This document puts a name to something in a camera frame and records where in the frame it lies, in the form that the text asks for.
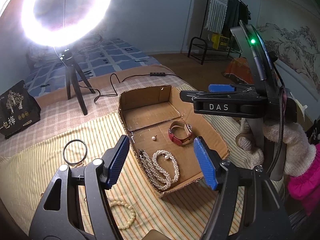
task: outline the yellow crate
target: yellow crate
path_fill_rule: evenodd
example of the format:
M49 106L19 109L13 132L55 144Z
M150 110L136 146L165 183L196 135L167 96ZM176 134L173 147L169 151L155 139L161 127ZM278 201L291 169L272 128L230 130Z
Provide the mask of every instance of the yellow crate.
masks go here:
M212 47L218 50L227 50L229 44L229 38L222 36L221 34L213 33L211 35Z

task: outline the hanging clothes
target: hanging clothes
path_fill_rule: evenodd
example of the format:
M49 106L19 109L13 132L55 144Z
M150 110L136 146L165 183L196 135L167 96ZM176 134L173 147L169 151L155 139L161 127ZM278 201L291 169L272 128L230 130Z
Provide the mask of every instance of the hanging clothes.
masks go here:
M210 0L205 28L214 33L221 33L226 17L228 0Z
M229 0L226 19L224 21L224 25L228 28L238 26L238 17L239 17L239 0Z
M245 24L248 24L249 20L249 10L248 7L244 3L240 3L239 5L239 20L243 20Z

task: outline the white glove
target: white glove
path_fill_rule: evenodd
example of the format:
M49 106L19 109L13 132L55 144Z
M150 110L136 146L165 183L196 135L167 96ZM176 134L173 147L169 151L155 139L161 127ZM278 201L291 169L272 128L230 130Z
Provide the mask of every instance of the white glove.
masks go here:
M279 123L265 122L263 134L268 140L278 142ZM284 125L283 142L287 145L284 173L293 177L304 174L315 159L316 147L309 144L303 128L298 123ZM241 119L240 134L236 137L236 144L250 153L250 168L263 163L263 153L255 146L250 126L244 118Z

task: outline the tripod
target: tripod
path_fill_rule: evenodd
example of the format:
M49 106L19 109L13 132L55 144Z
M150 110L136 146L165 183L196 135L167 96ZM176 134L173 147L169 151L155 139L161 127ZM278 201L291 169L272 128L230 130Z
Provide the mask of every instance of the tripod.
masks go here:
M80 66L78 65L78 63L73 58L72 52L69 49L66 49L64 51L63 55L61 55L61 60L63 61L63 63L66 66L66 86L67 86L68 100L71 99L71 90L70 90L70 85L71 85L70 82L71 82L73 89L76 93L76 97L78 99L79 105L81 107L82 113L84 115L87 115L88 110L87 110L87 107L85 106L85 102L83 100L83 96L82 96L82 93L80 90L76 71L78 72L79 76L81 77L81 79L83 80L85 85L89 88L90 92L92 94L95 94L96 92L94 91L94 89L90 89L90 88L92 88L92 86L90 85L89 81L85 77L85 75L84 75L82 69L80 68Z

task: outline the pearl bracelet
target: pearl bracelet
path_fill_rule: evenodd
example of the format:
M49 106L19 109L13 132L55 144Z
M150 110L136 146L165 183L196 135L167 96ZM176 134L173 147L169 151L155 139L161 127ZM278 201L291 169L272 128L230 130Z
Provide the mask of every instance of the pearl bracelet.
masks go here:
M109 203L110 208L115 206L115 205L124 206L127 209L129 209L129 211L130 211L130 220L128 222L126 222L124 225L118 226L118 228L120 230L128 229L133 224L134 220L136 219L136 213L135 213L133 207L130 206L128 203L124 202L124 201L114 200L114 201Z
M158 164L157 158L159 155L163 155L166 160L170 159L172 161L174 168L173 179L171 179L170 174ZM150 157L144 150L139 150L139 157L143 165L143 168L147 173L148 178L158 190L165 191L169 189L173 183L178 181L180 176L179 167L176 159L170 152L166 150L158 150L153 154L152 160L150 160ZM160 176L156 169L165 176L165 179L162 176ZM157 180L164 183L165 185L161 186Z

